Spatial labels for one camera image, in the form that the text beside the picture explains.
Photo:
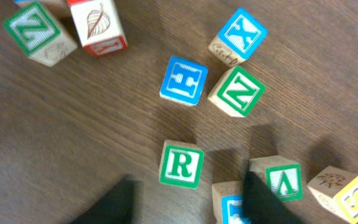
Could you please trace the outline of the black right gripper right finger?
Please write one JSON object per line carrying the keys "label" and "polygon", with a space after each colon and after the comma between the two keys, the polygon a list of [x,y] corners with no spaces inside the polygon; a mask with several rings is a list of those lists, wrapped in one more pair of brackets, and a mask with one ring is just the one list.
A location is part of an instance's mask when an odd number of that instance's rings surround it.
{"label": "black right gripper right finger", "polygon": [[246,172],[242,191],[242,214],[251,223],[303,223],[300,217],[284,206],[256,173]]}

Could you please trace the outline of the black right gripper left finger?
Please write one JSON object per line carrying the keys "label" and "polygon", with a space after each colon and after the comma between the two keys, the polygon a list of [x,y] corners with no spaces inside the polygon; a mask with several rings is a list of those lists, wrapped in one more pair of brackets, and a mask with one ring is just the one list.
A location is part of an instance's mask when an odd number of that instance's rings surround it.
{"label": "black right gripper left finger", "polygon": [[70,224],[131,224],[134,208],[135,180],[126,175]]}

